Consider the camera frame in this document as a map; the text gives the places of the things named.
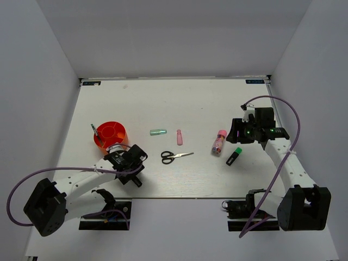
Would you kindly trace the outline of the yellow highlighter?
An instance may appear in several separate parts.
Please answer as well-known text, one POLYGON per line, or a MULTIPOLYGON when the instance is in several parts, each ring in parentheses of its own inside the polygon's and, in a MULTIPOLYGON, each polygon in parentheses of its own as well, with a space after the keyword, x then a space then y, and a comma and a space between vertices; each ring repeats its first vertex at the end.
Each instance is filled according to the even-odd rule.
POLYGON ((132 178, 132 182, 133 182, 138 188, 140 188, 140 187, 142 186, 142 182, 141 182, 141 180, 140 180, 137 176, 135 176, 135 177, 132 178))

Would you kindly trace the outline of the green pen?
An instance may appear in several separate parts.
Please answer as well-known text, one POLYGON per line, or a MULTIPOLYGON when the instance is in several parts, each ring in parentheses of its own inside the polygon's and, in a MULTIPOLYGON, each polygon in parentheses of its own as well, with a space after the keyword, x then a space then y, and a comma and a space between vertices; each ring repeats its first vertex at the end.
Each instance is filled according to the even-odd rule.
POLYGON ((95 128, 95 126, 92 123, 90 125, 91 125, 91 128, 92 128, 93 132, 94 132, 94 135, 96 136, 97 140, 99 141, 100 146, 102 146, 103 145, 103 141, 101 140, 101 138, 100 138, 100 136, 98 134, 97 129, 95 128))

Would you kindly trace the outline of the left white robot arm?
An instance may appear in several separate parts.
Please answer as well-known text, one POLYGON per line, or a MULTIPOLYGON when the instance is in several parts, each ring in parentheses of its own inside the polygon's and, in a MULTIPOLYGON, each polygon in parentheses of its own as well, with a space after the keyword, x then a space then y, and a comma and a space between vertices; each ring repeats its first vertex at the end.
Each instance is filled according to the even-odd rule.
POLYGON ((147 157, 144 150, 133 145, 127 151, 110 152, 91 168, 75 168, 67 178, 57 181, 45 178, 34 188, 24 213, 43 237, 73 218, 123 217, 125 214, 117 209, 112 193, 100 186, 119 180, 123 184, 133 181, 140 187, 137 175, 144 169, 147 157))

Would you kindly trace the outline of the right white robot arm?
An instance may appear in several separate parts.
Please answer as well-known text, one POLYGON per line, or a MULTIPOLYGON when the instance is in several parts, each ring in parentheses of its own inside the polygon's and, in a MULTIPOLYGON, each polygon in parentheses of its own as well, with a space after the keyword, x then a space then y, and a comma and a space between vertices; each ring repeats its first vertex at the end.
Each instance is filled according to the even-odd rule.
POLYGON ((244 105, 244 117, 232 120, 227 141, 233 144, 259 143, 271 158, 285 188, 277 196, 269 189, 251 190, 245 210, 257 217, 261 213, 275 217, 284 231, 321 231, 326 226, 331 203, 328 188, 318 186, 291 151, 290 137, 276 127, 274 110, 244 105))

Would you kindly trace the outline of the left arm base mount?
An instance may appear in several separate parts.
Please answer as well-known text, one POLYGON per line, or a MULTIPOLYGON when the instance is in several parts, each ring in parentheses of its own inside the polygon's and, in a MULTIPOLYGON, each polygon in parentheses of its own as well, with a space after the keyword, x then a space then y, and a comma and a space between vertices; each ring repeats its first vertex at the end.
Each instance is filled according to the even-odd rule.
POLYGON ((131 224, 132 201, 115 201, 113 210, 93 217, 80 218, 80 231, 128 231, 131 224))

